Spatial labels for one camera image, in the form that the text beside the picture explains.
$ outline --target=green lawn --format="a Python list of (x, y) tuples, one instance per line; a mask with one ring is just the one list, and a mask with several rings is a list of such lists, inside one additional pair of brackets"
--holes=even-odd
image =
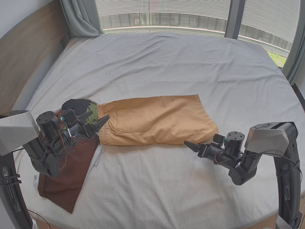
[(273, 52), (268, 52), (267, 51), (267, 53), (269, 54), (270, 58), (272, 58), (272, 60), (275, 62), (275, 64), (278, 67), (283, 67), (284, 66), (287, 58), (284, 58), (281, 55), (273, 53)]

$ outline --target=wooden bed frame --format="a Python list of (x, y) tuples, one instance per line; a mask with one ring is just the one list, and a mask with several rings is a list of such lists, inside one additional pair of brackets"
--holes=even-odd
[(68, 31), (60, 2), (54, 0), (0, 39), (0, 113), (12, 110), (32, 73)]

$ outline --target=gray bed sheet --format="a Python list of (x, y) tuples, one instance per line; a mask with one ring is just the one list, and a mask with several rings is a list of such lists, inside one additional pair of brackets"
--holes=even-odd
[[(33, 96), (34, 119), (70, 98), (199, 94), (219, 133), (294, 121), (304, 169), (305, 114), (289, 83), (256, 44), (204, 35), (120, 33), (73, 39)], [(62, 228), (245, 228), (278, 208), (273, 158), (236, 186), (228, 170), (183, 145), (105, 146), (73, 214), (39, 196), (25, 151), (15, 155), (28, 209)]]

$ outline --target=tan shorts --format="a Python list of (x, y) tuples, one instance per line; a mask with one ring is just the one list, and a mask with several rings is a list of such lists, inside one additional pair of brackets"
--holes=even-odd
[(105, 145), (200, 143), (218, 133), (198, 95), (123, 99), (98, 104), (97, 111), (110, 116), (99, 131)]

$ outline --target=gray curtain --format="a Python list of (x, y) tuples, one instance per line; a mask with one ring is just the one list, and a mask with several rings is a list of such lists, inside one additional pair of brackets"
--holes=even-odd
[(305, 64), (305, 0), (300, 0), (300, 16), (296, 29), (295, 38), (288, 55), (287, 61), (283, 67), (282, 73), (290, 82), (295, 83), (301, 67)]
[(99, 36), (103, 30), (99, 24), (95, 0), (60, 0), (72, 37)]

